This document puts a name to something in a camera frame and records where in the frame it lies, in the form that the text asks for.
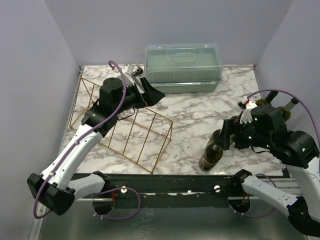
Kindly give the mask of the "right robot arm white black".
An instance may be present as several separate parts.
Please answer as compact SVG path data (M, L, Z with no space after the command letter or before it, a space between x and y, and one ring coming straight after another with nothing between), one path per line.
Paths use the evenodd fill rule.
M254 195L282 212L300 233L320 236L320 151L311 135L289 131L280 109L271 105L247 107L240 119L227 119L214 144L226 151L234 142L241 150L259 147L286 165L300 195L284 192L258 179L247 170L233 175L230 191Z

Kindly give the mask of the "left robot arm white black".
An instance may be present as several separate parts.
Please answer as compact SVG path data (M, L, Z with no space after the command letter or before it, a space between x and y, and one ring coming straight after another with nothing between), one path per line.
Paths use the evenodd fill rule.
M117 124L118 115L129 109L154 106L165 97L146 78L140 78L143 91L136 84L126 85L125 80L110 77L99 88L99 98L85 113L74 137L59 156L41 174L32 173L27 185L34 198L33 216L41 219L47 216L37 214L38 204L49 212L63 215L75 200L97 194L104 198L110 194L111 185L107 176L96 171L87 177L72 180L72 177L87 154Z

